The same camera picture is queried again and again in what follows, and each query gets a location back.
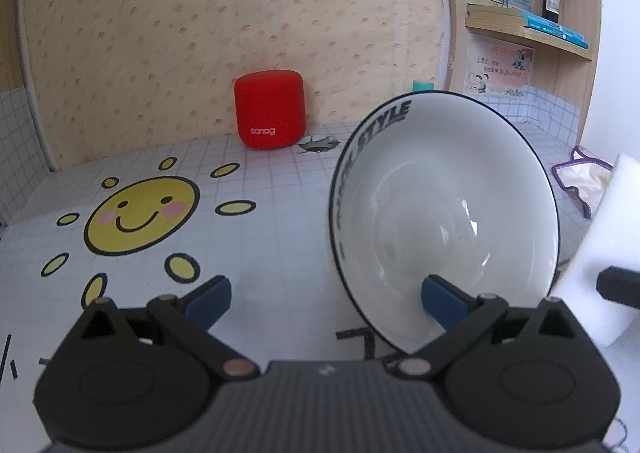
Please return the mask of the white sponge block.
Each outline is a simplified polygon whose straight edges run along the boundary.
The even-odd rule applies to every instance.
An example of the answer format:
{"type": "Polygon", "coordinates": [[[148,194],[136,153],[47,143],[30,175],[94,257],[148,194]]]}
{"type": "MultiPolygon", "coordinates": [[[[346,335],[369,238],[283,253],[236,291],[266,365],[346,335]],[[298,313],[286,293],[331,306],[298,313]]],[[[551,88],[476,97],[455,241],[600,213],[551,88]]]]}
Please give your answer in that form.
{"type": "Polygon", "coordinates": [[[617,157],[599,208],[576,254],[551,295],[573,312],[589,337],[611,346],[639,316],[639,310],[608,300],[597,290],[608,267],[639,270],[639,163],[617,157]]]}

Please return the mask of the white yellow ceramic bowl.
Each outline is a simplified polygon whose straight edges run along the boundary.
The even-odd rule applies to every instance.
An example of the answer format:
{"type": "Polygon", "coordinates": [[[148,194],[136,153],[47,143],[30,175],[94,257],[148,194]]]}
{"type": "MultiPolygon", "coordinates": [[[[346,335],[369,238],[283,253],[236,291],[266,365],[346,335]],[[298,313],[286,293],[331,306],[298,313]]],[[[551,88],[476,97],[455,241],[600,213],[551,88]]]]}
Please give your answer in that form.
{"type": "Polygon", "coordinates": [[[558,208],[533,147],[489,106],[446,91],[392,98],[349,135],[328,237],[358,313],[406,353],[442,335],[422,305],[430,275],[530,308],[548,295],[560,253],[558,208]]]}

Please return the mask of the wooden bookshelf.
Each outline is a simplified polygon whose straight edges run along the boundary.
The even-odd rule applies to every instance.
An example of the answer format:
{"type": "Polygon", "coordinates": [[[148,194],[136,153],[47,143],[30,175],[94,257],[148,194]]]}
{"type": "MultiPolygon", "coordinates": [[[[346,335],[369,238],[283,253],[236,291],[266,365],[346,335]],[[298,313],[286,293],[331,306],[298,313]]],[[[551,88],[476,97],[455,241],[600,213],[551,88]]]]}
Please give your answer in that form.
{"type": "MultiPolygon", "coordinates": [[[[466,12],[468,4],[495,6],[488,0],[449,0],[450,43],[445,89],[464,91],[466,56],[475,35],[530,46],[535,50],[535,58],[529,83],[547,100],[577,108],[575,132],[580,139],[596,77],[602,0],[561,0],[560,24],[582,34],[588,49],[526,27],[473,20],[466,12]]],[[[534,0],[534,13],[542,13],[542,0],[534,0]]]]}

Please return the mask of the teal capped small bottle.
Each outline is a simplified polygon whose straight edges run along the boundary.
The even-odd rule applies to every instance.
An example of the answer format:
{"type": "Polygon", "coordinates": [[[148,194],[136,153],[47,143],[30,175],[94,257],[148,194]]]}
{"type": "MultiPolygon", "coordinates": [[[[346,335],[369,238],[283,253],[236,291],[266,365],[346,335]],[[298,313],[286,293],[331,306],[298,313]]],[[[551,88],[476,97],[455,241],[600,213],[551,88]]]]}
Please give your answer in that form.
{"type": "Polygon", "coordinates": [[[434,90],[435,90],[434,82],[423,81],[423,80],[413,80],[412,82],[413,92],[434,91],[434,90]]]}

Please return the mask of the red cylindrical speaker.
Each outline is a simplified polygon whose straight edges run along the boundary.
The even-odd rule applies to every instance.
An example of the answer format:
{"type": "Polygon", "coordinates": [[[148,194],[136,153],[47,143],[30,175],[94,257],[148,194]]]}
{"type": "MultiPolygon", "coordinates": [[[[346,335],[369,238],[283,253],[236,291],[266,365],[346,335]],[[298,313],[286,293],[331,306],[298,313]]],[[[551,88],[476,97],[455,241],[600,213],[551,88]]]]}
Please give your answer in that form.
{"type": "Polygon", "coordinates": [[[277,150],[303,138],[306,107],[303,77],[288,69],[252,72],[235,81],[236,127],[254,150],[277,150]]]}

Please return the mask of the white cloth purple trim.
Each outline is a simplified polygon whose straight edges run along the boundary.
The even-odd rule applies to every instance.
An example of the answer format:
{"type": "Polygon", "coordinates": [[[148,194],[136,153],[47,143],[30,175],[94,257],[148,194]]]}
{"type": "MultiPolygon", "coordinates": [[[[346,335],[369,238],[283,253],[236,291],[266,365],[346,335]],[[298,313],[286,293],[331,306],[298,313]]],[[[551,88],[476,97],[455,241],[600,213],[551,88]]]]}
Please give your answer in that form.
{"type": "Polygon", "coordinates": [[[570,150],[570,159],[551,167],[559,187],[577,200],[582,215],[591,219],[597,212],[610,183],[613,166],[589,156],[579,145],[570,150]]]}

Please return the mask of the tan book stack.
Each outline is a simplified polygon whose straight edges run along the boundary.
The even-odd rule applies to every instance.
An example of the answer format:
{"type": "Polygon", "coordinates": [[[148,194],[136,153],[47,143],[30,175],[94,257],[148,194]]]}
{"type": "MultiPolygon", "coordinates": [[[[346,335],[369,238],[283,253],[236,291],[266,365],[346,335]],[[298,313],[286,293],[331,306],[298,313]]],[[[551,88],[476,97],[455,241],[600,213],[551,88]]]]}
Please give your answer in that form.
{"type": "Polygon", "coordinates": [[[528,19],[520,9],[500,8],[500,6],[468,4],[468,17],[473,20],[492,24],[512,24],[521,27],[528,25],[528,19]]]}

